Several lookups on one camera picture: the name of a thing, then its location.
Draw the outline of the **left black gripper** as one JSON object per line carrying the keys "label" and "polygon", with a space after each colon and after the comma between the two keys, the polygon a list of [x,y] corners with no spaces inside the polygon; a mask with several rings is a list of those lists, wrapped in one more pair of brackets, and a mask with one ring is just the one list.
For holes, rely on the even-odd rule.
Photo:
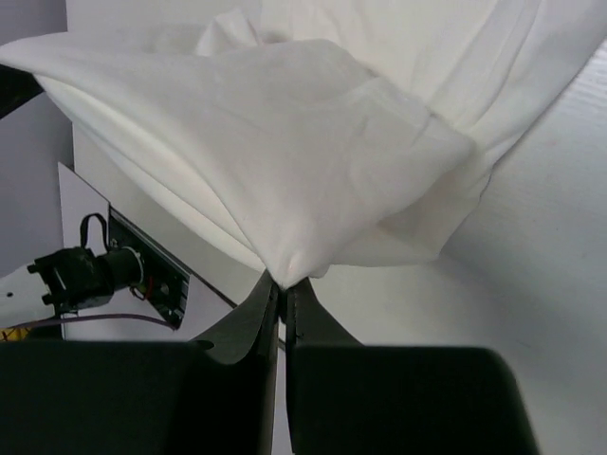
{"label": "left black gripper", "polygon": [[44,92],[35,78],[25,71],[0,66],[0,118],[4,118]]}

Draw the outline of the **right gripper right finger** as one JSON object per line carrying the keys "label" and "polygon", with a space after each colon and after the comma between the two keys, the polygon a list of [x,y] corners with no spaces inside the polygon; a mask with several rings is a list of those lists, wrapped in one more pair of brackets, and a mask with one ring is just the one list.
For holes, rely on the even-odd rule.
{"label": "right gripper right finger", "polygon": [[368,346],[309,281],[282,294],[297,454],[535,454],[516,379],[480,347]]}

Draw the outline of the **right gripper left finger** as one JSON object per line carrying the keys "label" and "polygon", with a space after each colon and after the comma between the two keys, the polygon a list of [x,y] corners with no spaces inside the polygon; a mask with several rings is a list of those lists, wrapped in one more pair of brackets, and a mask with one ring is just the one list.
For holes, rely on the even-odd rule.
{"label": "right gripper left finger", "polygon": [[1,347],[5,454],[268,454],[277,284],[185,342],[59,341]]}

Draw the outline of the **plain white t shirt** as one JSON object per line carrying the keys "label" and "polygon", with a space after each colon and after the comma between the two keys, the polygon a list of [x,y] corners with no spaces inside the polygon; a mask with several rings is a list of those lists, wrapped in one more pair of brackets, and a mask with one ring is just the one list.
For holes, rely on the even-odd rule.
{"label": "plain white t shirt", "polygon": [[266,1],[3,45],[174,217],[289,287],[435,259],[605,39],[602,1]]}

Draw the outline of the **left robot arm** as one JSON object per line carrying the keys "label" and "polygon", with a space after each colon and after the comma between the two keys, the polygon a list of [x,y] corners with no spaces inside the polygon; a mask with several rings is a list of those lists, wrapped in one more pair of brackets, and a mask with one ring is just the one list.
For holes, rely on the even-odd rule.
{"label": "left robot arm", "polygon": [[60,324],[61,316],[105,305],[113,295],[144,281],[141,254],[112,248],[106,217],[80,223],[80,244],[17,268],[1,279],[1,329]]}

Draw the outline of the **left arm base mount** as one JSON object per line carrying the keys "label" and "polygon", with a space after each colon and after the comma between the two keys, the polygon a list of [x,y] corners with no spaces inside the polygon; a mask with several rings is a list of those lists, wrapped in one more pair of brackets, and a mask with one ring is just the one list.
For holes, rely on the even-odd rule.
{"label": "left arm base mount", "polygon": [[166,248],[115,209],[109,210],[110,246],[131,247],[142,259],[144,279],[138,294],[174,329],[185,317],[190,274]]}

